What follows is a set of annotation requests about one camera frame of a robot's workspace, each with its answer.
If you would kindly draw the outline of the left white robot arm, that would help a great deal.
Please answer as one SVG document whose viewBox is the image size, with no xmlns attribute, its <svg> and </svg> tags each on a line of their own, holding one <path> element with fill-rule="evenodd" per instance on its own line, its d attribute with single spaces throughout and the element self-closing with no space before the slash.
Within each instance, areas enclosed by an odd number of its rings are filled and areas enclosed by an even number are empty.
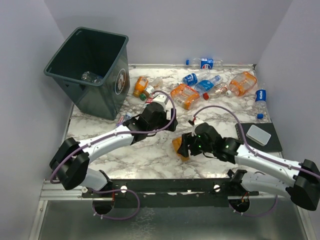
<svg viewBox="0 0 320 240">
<path fill-rule="evenodd" d="M 111 190 L 109 177 L 101 170 L 89 168 L 89 164 L 116 149 L 131 146 L 161 131 L 174 132 L 177 128 L 176 109 L 167 110 L 153 102 L 143 112 L 134 116 L 110 132 L 87 140 L 70 137 L 62 142 L 49 163 L 52 184 L 62 184 L 65 190 L 78 186 L 91 188 L 97 196 L 106 197 Z"/>
</svg>

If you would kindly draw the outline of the dark green plastic bin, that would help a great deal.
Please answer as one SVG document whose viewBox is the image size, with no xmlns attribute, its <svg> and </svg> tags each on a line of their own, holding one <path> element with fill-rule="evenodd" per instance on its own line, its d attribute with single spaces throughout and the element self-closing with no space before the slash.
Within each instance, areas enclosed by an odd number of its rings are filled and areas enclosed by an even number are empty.
<svg viewBox="0 0 320 240">
<path fill-rule="evenodd" d="M 114 120 L 130 89 L 128 36 L 78 27 L 61 45 L 43 73 L 54 79 L 84 114 Z M 90 71 L 98 83 L 81 80 Z"/>
</svg>

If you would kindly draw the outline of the purple label water bottle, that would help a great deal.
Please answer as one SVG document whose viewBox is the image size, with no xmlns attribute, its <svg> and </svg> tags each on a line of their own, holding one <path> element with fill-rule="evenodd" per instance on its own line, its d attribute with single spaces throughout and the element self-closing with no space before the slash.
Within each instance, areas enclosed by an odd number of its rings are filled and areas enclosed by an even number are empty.
<svg viewBox="0 0 320 240">
<path fill-rule="evenodd" d="M 122 115 L 120 118 L 119 118 L 119 120 L 118 120 L 118 122 L 117 122 L 117 124 L 115 125 L 116 127 L 119 127 L 119 126 L 121 126 L 125 121 L 127 121 L 127 120 L 129 120 L 129 119 L 131 119 L 132 118 L 132 114 L 130 113 L 130 112 L 127 112 L 125 115 Z"/>
</svg>

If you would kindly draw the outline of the clear bottle behind tea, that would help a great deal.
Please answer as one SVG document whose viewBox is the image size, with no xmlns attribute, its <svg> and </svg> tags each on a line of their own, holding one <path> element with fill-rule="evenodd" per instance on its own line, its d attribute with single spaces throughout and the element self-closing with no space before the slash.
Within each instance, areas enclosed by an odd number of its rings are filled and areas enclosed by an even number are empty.
<svg viewBox="0 0 320 240">
<path fill-rule="evenodd" d="M 151 83 L 150 85 L 157 89 L 159 87 L 161 87 L 163 85 L 163 79 L 161 77 L 156 77 Z"/>
</svg>

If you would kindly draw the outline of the large orange bottle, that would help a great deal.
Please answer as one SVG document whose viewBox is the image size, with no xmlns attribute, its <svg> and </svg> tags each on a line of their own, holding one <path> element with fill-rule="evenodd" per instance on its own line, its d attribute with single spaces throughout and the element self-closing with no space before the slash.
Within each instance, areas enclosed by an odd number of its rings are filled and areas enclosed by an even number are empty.
<svg viewBox="0 0 320 240">
<path fill-rule="evenodd" d="M 237 74 L 229 83 L 227 95 L 241 97 L 251 90 L 257 83 L 257 78 L 248 71 Z"/>
<path fill-rule="evenodd" d="M 185 110 L 190 110 L 200 98 L 200 94 L 192 87 L 181 83 L 170 92 L 171 98 Z"/>
</svg>

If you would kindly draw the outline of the small orange juice bottle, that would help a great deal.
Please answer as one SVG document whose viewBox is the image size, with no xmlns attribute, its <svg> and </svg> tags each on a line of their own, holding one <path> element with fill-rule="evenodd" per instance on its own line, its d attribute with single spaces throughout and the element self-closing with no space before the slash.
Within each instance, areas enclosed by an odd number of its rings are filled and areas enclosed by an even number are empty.
<svg viewBox="0 0 320 240">
<path fill-rule="evenodd" d="M 176 153 L 176 155 L 180 158 L 180 160 L 182 162 L 186 162 L 188 161 L 190 158 L 189 157 L 184 157 L 182 156 L 181 154 L 178 153 L 178 149 L 180 148 L 182 144 L 182 137 L 179 136 L 179 137 L 176 137 L 172 140 L 172 145 L 173 145 L 173 148 L 174 148 L 174 151 Z"/>
</svg>

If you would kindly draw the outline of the orange juice bottle left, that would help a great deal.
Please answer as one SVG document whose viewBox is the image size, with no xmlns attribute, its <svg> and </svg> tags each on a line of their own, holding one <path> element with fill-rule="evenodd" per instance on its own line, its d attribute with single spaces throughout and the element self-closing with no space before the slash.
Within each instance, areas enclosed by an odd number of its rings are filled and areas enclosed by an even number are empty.
<svg viewBox="0 0 320 240">
<path fill-rule="evenodd" d="M 145 76 L 140 76 L 134 86 L 133 96 L 138 98 L 140 94 L 145 90 L 148 86 L 149 80 Z"/>
</svg>

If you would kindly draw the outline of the red label water bottle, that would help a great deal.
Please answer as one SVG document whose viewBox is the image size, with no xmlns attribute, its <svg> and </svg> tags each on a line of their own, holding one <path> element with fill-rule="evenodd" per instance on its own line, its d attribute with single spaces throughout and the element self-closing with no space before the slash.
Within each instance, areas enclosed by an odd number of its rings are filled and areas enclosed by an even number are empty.
<svg viewBox="0 0 320 240">
<path fill-rule="evenodd" d="M 153 101 L 152 97 L 148 97 L 146 102 L 144 103 L 143 107 L 145 108 L 147 105 L 149 105 Z"/>
</svg>

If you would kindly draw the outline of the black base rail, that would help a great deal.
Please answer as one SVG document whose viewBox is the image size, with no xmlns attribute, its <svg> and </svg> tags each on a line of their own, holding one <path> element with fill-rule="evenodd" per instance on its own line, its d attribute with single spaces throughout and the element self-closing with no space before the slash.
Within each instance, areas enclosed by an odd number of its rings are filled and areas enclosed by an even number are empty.
<svg viewBox="0 0 320 240">
<path fill-rule="evenodd" d="M 108 190 L 127 187 L 140 200 L 140 207 L 228 207 L 228 198 L 240 200 L 247 191 L 230 178 L 113 179 Z"/>
</svg>

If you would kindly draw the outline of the clear bottle red print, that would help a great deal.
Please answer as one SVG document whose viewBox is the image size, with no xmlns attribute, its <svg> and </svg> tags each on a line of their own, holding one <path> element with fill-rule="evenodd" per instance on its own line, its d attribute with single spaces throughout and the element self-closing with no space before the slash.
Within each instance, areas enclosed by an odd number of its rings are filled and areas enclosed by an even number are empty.
<svg viewBox="0 0 320 240">
<path fill-rule="evenodd" d="M 214 86 L 212 89 L 209 90 L 209 92 L 205 92 L 202 97 L 204 100 L 209 100 L 212 98 L 217 98 L 223 95 L 226 95 L 228 91 L 228 85 L 225 82 L 222 82 L 216 86 Z"/>
</svg>

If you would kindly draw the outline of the crushed clear bottle white cap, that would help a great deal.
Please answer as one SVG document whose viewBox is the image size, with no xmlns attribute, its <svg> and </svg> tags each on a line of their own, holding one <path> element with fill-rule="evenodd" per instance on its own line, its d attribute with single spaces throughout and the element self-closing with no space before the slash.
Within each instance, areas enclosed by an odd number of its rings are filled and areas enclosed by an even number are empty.
<svg viewBox="0 0 320 240">
<path fill-rule="evenodd" d="M 86 71 L 82 74 L 81 80 L 87 83 L 99 84 L 103 80 L 103 77 L 91 71 Z"/>
</svg>

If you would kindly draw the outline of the grey rectangular box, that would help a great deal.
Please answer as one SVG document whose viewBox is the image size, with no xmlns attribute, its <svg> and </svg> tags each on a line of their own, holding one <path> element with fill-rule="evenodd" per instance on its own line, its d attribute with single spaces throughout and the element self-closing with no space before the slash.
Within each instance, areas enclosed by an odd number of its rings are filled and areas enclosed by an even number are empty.
<svg viewBox="0 0 320 240">
<path fill-rule="evenodd" d="M 259 144 L 260 146 L 267 145 L 271 138 L 270 133 L 266 132 L 256 125 L 251 125 L 245 135 L 247 138 Z"/>
</svg>

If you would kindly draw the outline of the green cap tea bottle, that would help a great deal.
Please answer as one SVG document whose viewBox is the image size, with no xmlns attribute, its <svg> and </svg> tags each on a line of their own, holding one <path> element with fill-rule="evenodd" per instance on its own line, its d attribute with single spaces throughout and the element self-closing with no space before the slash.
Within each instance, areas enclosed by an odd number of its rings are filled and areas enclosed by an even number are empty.
<svg viewBox="0 0 320 240">
<path fill-rule="evenodd" d="M 152 85 L 148 85 L 139 95 L 140 100 L 146 100 L 154 91 L 155 87 Z"/>
</svg>

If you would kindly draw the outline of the Pepsi bottle right edge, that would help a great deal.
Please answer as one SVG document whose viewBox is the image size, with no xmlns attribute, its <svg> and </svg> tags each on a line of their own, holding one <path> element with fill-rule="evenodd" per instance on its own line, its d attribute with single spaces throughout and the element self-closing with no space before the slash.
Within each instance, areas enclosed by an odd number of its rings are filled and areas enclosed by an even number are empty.
<svg viewBox="0 0 320 240">
<path fill-rule="evenodd" d="M 256 110 L 256 118 L 262 120 L 267 114 L 267 91 L 263 88 L 255 92 L 254 108 Z"/>
</svg>

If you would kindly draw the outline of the Pepsi bottle at back wall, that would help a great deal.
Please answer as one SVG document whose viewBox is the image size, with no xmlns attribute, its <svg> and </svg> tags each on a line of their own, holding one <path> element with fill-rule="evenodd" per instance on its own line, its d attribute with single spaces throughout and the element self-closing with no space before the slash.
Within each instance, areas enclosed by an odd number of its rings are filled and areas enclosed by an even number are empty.
<svg viewBox="0 0 320 240">
<path fill-rule="evenodd" d="M 194 59 L 187 59 L 185 61 L 185 65 L 189 66 L 190 68 L 196 69 L 213 69 L 223 66 L 222 60 L 217 60 L 213 58 L 194 58 Z"/>
</svg>

